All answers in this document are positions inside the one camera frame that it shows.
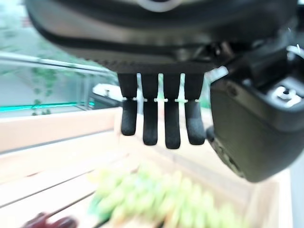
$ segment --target grape cluster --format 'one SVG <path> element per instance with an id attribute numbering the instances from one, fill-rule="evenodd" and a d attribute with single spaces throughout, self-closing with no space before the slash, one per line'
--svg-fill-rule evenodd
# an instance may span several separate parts
<path id="1" fill-rule="evenodd" d="M 181 172 L 162 174 L 145 165 L 132 174 L 104 170 L 98 178 L 91 211 L 101 221 L 121 224 L 141 217 L 164 222 L 164 228 L 248 227 L 230 205 L 216 208 L 213 195 Z"/>
<path id="2" fill-rule="evenodd" d="M 48 223 L 48 215 L 39 213 L 35 218 L 28 221 L 22 228 L 77 228 L 77 222 L 71 217 L 64 217 L 54 223 Z"/>

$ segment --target wooden slat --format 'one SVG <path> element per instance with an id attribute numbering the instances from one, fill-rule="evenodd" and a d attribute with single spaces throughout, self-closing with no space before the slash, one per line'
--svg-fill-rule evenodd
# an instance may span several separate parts
<path id="1" fill-rule="evenodd" d="M 117 108 L 0 119 L 0 152 L 114 128 Z"/>
<path id="2" fill-rule="evenodd" d="M 254 187 L 243 213 L 243 217 L 250 221 L 253 227 L 261 227 L 267 223 L 272 205 L 279 200 L 276 195 L 278 191 L 279 184 L 275 182 L 265 182 Z"/>
<path id="3" fill-rule="evenodd" d="M 267 214 L 267 218 L 265 222 L 263 223 L 263 226 L 261 228 L 278 228 L 279 225 L 279 189 L 277 189 L 273 195 L 273 202 L 271 204 L 270 212 Z"/>
<path id="4" fill-rule="evenodd" d="M 75 218 L 78 222 L 77 228 L 95 228 L 98 226 L 98 218 L 87 213 L 92 196 L 76 203 L 75 205 L 55 214 L 49 218 L 49 222 L 53 223 L 64 217 Z M 159 222 L 150 222 L 141 218 L 130 218 L 122 224 L 114 224 L 109 221 L 106 224 L 102 225 L 100 228 L 157 228 Z"/>
<path id="5" fill-rule="evenodd" d="M 45 211 L 51 213 L 93 193 L 95 185 L 85 176 L 60 184 L 7 207 L 0 209 L 0 227 L 17 228 Z"/>
<path id="6" fill-rule="evenodd" d="M 0 183 L 79 163 L 116 146 L 114 133 L 106 132 L 4 154 L 0 156 Z"/>
<path id="7" fill-rule="evenodd" d="M 294 227 L 291 199 L 290 170 L 286 169 L 274 177 L 279 183 L 278 228 Z"/>
<path id="8" fill-rule="evenodd" d="M 34 176 L 22 178 L 14 182 L 2 184 L 0 187 L 0 208 L 26 197 L 50 189 L 63 182 L 74 179 L 101 166 L 114 165 L 115 162 L 127 156 L 126 153 L 113 152 L 82 161 L 62 169 L 49 170 Z"/>
<path id="9" fill-rule="evenodd" d="M 88 208 L 93 196 L 76 203 L 75 205 L 55 214 L 48 221 L 53 223 L 64 217 L 73 217 L 78 222 L 77 228 L 93 228 L 98 224 L 98 218 L 88 215 Z"/>

